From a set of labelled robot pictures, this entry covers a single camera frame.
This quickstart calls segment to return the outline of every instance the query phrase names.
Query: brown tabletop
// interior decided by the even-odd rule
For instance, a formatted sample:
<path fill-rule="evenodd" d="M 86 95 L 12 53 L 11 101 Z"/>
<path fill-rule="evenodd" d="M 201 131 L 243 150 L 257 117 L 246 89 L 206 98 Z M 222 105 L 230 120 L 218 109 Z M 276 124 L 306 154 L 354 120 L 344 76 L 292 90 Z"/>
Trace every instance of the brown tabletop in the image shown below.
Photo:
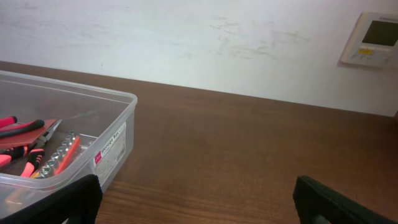
<path fill-rule="evenodd" d="M 398 221 L 393 118 L 6 62 L 0 70 L 138 96 L 134 150 L 97 223 L 299 223 L 298 175 Z"/>

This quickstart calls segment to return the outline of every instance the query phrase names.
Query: red pliers handle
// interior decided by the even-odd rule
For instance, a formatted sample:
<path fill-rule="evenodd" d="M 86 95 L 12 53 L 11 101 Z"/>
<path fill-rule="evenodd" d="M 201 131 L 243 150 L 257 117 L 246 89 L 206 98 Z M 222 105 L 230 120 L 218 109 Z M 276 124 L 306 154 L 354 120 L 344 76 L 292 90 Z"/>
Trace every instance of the red pliers handle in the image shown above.
<path fill-rule="evenodd" d="M 18 146 L 7 149 L 0 153 L 0 167 L 26 155 L 27 163 L 21 176 L 30 177 L 30 175 L 39 168 L 40 161 L 44 156 L 43 149 L 29 149 L 28 146 Z"/>
<path fill-rule="evenodd" d="M 15 116 L 0 119 L 0 128 L 1 128 L 0 129 L 0 139 L 36 130 L 36 129 L 43 127 L 45 124 L 43 120 L 37 119 L 35 121 L 29 122 L 26 124 L 20 124 L 20 125 L 15 125 L 15 126 L 12 126 L 9 128 L 3 128 L 5 126 L 15 124 L 16 122 L 17 122 L 17 118 Z"/>

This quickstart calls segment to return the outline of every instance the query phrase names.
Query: wall stain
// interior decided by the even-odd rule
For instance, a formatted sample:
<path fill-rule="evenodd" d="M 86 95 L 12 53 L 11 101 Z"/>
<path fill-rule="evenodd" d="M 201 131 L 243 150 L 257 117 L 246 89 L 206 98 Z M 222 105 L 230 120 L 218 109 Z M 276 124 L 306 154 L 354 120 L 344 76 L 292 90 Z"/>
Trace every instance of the wall stain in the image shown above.
<path fill-rule="evenodd" d="M 84 49 L 84 48 L 97 48 L 97 47 L 112 47 L 109 44 L 65 44 L 52 46 L 55 49 Z"/>
<path fill-rule="evenodd" d="M 80 35 L 81 35 L 82 37 L 87 37 L 87 38 L 89 38 L 89 39 L 96 39 L 94 35 L 92 35 L 92 34 L 89 33 L 89 32 L 86 32 L 86 31 L 81 31 L 81 32 L 80 32 Z"/>
<path fill-rule="evenodd" d="M 181 54 L 180 57 L 191 60 L 192 59 L 192 54 L 190 52 L 184 52 L 183 54 Z"/>
<path fill-rule="evenodd" d="M 211 17 L 213 20 L 226 20 L 226 18 L 225 17 L 223 17 L 223 16 L 212 16 Z"/>
<path fill-rule="evenodd" d="M 38 9 L 39 7 L 33 6 L 33 5 L 31 5 L 31 4 L 29 4 L 29 3 L 27 2 L 27 3 L 25 3 L 25 4 L 23 5 L 23 8 L 26 9 L 26 10 L 36 10 L 36 9 Z"/>
<path fill-rule="evenodd" d="M 105 30 L 110 28 L 101 24 L 92 24 L 91 26 L 95 27 L 96 29 L 105 29 Z"/>
<path fill-rule="evenodd" d="M 170 41 L 162 41 L 162 40 L 158 41 L 158 43 L 159 43 L 160 45 L 171 45 L 171 46 L 174 46 L 174 47 L 181 47 L 181 46 L 183 46 L 182 43 L 170 42 Z"/>
<path fill-rule="evenodd" d="M 277 24 L 274 21 L 251 21 L 245 25 L 221 16 L 212 19 L 218 21 L 216 24 L 208 24 L 218 32 L 220 47 L 216 53 L 224 57 L 246 60 L 267 57 L 277 60 L 280 49 L 278 46 L 311 41 L 310 38 L 300 35 L 298 31 L 276 29 Z"/>

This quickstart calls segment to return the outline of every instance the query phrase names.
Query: yellow button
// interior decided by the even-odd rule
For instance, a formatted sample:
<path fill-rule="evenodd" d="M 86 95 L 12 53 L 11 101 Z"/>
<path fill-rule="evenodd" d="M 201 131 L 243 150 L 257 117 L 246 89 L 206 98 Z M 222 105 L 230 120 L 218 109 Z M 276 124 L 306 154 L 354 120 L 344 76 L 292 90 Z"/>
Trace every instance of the yellow button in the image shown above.
<path fill-rule="evenodd" d="M 359 49 L 359 50 L 358 50 L 358 53 L 360 53 L 360 54 L 372 55 L 372 54 L 373 54 L 373 50 Z"/>

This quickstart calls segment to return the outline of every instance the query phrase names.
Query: label on container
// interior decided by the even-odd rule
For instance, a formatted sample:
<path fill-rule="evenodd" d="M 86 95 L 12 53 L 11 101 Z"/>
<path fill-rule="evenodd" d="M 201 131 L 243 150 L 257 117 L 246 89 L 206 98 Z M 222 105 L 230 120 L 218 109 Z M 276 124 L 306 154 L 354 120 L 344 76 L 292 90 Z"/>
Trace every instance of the label on container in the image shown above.
<path fill-rule="evenodd" d="M 126 153 L 126 123 L 113 133 L 93 159 L 99 184 L 104 184 L 124 153 Z"/>

